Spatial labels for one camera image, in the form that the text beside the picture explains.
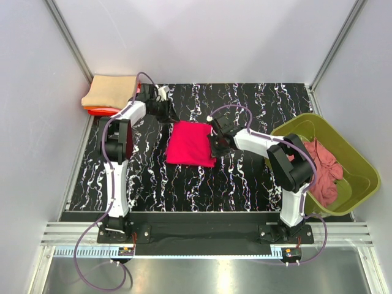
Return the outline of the bright pink t shirt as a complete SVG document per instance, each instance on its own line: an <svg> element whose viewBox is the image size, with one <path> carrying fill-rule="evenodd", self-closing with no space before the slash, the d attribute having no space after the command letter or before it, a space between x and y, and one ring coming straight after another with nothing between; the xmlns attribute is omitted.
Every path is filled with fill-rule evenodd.
<svg viewBox="0 0 392 294"><path fill-rule="evenodd" d="M210 133L209 124L176 122L166 150L167 163L213 168L216 158L211 154Z"/></svg>

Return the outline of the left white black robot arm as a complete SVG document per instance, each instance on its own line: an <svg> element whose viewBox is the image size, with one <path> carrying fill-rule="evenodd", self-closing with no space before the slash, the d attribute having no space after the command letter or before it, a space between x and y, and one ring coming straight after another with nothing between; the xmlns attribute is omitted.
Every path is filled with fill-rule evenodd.
<svg viewBox="0 0 392 294"><path fill-rule="evenodd" d="M119 113L99 121L99 152L104 161L107 180L107 207L99 219L98 239L125 243L136 238L127 202L126 171L134 150L132 127L146 115L160 123L179 121L168 98L169 87L142 85Z"/></svg>

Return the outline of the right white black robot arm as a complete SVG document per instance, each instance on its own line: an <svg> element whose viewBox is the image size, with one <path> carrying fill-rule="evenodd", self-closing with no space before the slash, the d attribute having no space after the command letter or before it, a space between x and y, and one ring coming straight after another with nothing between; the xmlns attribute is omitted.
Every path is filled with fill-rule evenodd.
<svg viewBox="0 0 392 294"><path fill-rule="evenodd" d="M213 157L230 151L248 151L268 160L275 183L282 189L282 208L279 220L270 229L261 232L263 242L291 242L297 238L305 224L304 204L307 191L317 176L315 163L300 137L267 135L240 127L223 116L212 118L208 135Z"/></svg>

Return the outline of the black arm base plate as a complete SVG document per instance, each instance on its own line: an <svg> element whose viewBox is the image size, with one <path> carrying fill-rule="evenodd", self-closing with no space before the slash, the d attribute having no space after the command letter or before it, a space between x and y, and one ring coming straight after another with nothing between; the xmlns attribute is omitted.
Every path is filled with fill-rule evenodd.
<svg viewBox="0 0 392 294"><path fill-rule="evenodd" d="M106 217L99 226L98 243L148 244L161 239L240 239L262 244L314 244L311 226L301 221L287 227L279 213L133 212L125 219Z"/></svg>

